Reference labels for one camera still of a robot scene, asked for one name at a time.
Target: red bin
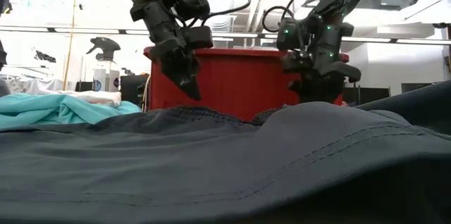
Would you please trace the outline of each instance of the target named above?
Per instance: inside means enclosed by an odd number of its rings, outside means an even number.
[[[181,92],[158,64],[152,64],[150,78],[150,108],[169,108],[180,105],[207,106],[243,120],[251,120],[257,113],[284,104],[299,102],[288,90],[288,83],[297,74],[283,74],[282,51],[252,49],[200,49],[196,51],[201,69],[197,81],[201,101],[194,101]],[[341,105],[341,97],[336,104]]]

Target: fluorescent light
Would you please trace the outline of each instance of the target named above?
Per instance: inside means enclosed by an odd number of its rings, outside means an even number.
[[[149,35],[147,30],[126,30],[130,35]]]
[[[241,38],[257,38],[258,34],[252,33],[229,33],[229,32],[214,32],[213,37],[241,37]]]
[[[451,45],[451,40],[437,39],[399,39],[397,44]]]
[[[277,39],[277,35],[276,34],[267,34],[267,35],[265,35],[265,38],[267,38],[267,39]]]
[[[55,31],[57,32],[67,32],[70,33],[70,28],[56,28]],[[102,29],[83,29],[83,28],[74,28],[74,33],[92,33],[92,34],[119,34],[117,30],[102,30]]]
[[[0,26],[0,31],[47,32],[45,27],[8,27]]]
[[[388,43],[390,38],[374,38],[374,37],[342,37],[344,42],[372,42],[372,43]]]
[[[213,37],[213,41],[231,42],[233,38]]]

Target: spray bottle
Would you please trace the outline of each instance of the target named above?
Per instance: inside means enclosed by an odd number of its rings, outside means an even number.
[[[121,47],[115,41],[96,37],[91,39],[94,46],[87,52],[90,54],[95,49],[100,48],[103,53],[97,54],[97,66],[94,68],[94,77],[92,81],[93,91],[117,92],[119,90],[120,68],[113,61],[114,51],[121,50]]]

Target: teal cloth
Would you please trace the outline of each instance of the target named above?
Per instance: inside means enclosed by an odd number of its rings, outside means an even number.
[[[95,124],[105,118],[141,112],[141,109],[122,101],[112,108],[65,94],[10,94],[0,98],[0,129],[26,125]]]

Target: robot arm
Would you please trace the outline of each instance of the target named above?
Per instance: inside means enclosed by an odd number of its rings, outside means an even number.
[[[143,20],[155,44],[152,60],[162,73],[190,98],[200,100],[196,74],[199,64],[194,49],[211,48],[213,41],[207,26],[186,26],[185,21],[206,20],[210,14],[207,0],[132,0],[130,14],[134,21]]]
[[[283,59],[285,73],[300,73],[290,83],[301,101],[334,101],[343,91],[344,79],[360,80],[358,68],[340,61],[342,37],[351,36],[354,26],[343,19],[360,0],[320,0],[304,20],[287,18],[280,23],[277,47],[293,50]]]

